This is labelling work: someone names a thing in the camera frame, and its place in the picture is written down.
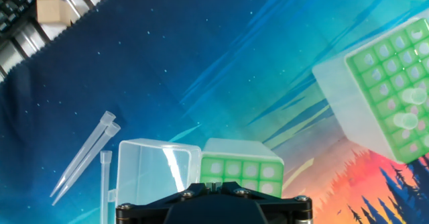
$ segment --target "screw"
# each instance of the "screw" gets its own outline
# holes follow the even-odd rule
[[[245,194],[250,194],[250,191],[246,190],[245,188],[238,188],[234,190],[234,193],[236,195],[245,195]]]
[[[195,193],[193,191],[191,191],[191,190],[185,190],[185,191],[182,192],[182,197],[184,197],[184,198],[191,198],[191,197],[194,196],[194,194]]]
[[[308,197],[306,197],[306,196],[297,196],[297,197],[295,197],[295,200],[297,200],[297,201],[307,201]]]
[[[119,205],[118,207],[117,207],[117,209],[121,209],[121,210],[129,210],[129,209],[131,209],[131,208],[133,208],[134,207],[134,205],[133,204],[130,204],[130,203],[123,203],[122,205]]]

